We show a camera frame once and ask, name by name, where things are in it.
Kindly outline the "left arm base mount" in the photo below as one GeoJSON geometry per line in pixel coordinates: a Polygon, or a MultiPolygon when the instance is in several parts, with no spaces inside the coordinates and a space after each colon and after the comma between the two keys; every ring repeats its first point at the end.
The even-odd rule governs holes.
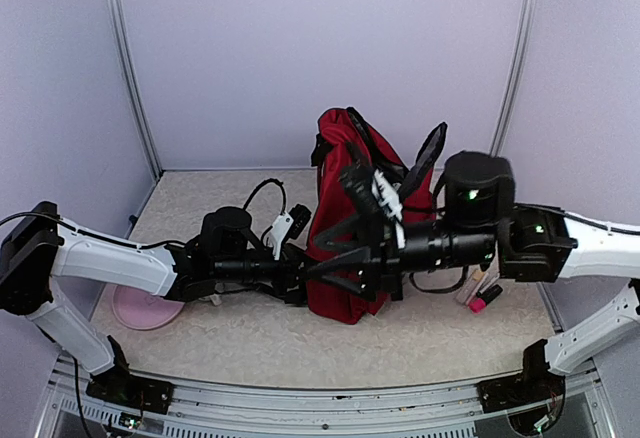
{"type": "Polygon", "coordinates": [[[114,378],[104,383],[91,380],[86,394],[104,402],[166,415],[174,393],[174,385],[168,381],[130,375],[114,378]]]}

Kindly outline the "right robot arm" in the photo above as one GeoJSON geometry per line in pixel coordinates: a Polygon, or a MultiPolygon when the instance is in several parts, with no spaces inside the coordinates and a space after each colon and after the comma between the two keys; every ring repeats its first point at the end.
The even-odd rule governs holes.
{"type": "Polygon", "coordinates": [[[639,325],[639,230],[589,219],[559,207],[519,203],[508,160],[463,151],[445,164],[437,188],[445,195],[440,218],[408,223],[403,189],[371,165],[345,167],[340,183],[355,212],[319,234],[316,245],[332,257],[304,276],[373,301],[411,272],[496,263],[517,282],[601,276],[624,287],[574,327],[524,350],[523,371],[511,391],[535,400],[551,382],[609,348],[639,325]]]}

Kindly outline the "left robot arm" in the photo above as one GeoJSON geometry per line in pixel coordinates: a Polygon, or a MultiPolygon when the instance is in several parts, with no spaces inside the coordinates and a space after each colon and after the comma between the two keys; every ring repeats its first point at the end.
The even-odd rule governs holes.
{"type": "Polygon", "coordinates": [[[302,282],[306,259],[287,245],[309,220],[277,217],[273,244],[261,242],[252,217],[226,206],[205,215],[186,243],[140,244],[79,226],[41,202],[13,215],[16,226],[1,243],[1,308],[24,316],[75,358],[121,403],[140,392],[117,341],[95,329],[58,286],[75,277],[141,290],[172,302],[209,297],[222,283],[245,285],[281,298],[302,282]]]}

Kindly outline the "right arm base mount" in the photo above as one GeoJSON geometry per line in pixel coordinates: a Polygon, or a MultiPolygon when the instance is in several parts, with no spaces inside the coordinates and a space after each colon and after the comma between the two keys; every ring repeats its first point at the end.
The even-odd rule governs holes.
{"type": "Polygon", "coordinates": [[[521,374],[483,380],[477,384],[479,400],[484,413],[509,410],[564,395],[565,378],[549,375],[525,379],[521,374]]]}

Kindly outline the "red backpack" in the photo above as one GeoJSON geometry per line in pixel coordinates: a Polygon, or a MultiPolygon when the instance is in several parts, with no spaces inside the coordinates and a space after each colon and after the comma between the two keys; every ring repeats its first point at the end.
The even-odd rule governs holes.
{"type": "Polygon", "coordinates": [[[313,313],[355,324],[402,299],[397,261],[408,248],[409,225],[436,217],[430,184],[446,134],[446,123],[438,124],[407,167],[355,108],[321,115],[311,155],[318,202],[306,247],[313,313]]]}

